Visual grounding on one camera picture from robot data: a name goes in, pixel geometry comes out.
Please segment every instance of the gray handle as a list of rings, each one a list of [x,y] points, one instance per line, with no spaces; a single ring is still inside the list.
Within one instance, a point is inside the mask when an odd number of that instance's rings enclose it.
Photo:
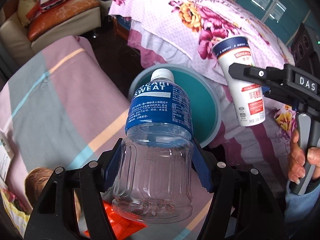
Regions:
[[[307,186],[316,168],[307,161],[307,152],[309,148],[318,146],[320,139],[320,122],[312,120],[310,116],[305,113],[297,113],[296,120],[297,130],[299,132],[298,145],[306,155],[306,162],[303,166],[306,171],[306,175],[304,178],[300,178],[299,185],[291,182],[289,188],[293,193],[303,195],[306,192]]]

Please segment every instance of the cup rim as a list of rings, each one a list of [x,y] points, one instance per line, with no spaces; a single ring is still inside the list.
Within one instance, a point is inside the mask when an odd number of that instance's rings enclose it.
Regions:
[[[226,40],[229,40],[229,39],[232,39],[232,38],[235,38],[235,37],[242,37],[242,38],[245,38],[247,41],[248,41],[248,38],[246,36],[243,36],[243,35],[234,35],[234,36],[231,36],[231,37],[226,37],[224,38],[223,40],[219,41],[218,43],[216,43],[213,47],[212,47],[212,51],[213,49],[218,45],[220,44],[221,42],[223,41],[226,41]]]

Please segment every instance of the sofa leg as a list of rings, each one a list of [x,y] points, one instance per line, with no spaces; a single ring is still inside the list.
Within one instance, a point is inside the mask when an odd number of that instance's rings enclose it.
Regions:
[[[95,39],[95,38],[97,38],[98,36],[99,36],[99,34],[97,34],[96,29],[93,29],[93,30],[92,30],[92,36],[91,36],[91,37]]]

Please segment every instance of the human hand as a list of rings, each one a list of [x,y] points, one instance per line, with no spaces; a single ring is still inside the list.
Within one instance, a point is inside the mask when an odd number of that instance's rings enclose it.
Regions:
[[[290,154],[288,155],[289,172],[288,178],[296,184],[300,184],[299,178],[303,178],[306,175],[306,171],[303,167],[306,158],[304,151],[298,146],[299,133],[295,129],[292,133],[290,142]],[[320,178],[320,148],[311,147],[307,154],[308,162],[316,166],[316,169],[312,175],[312,179]]]

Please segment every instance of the westacre logo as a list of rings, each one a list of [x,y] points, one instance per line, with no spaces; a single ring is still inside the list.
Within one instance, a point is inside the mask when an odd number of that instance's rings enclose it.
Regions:
[[[251,56],[250,51],[244,50],[235,54],[236,58],[243,57],[243,56]]]

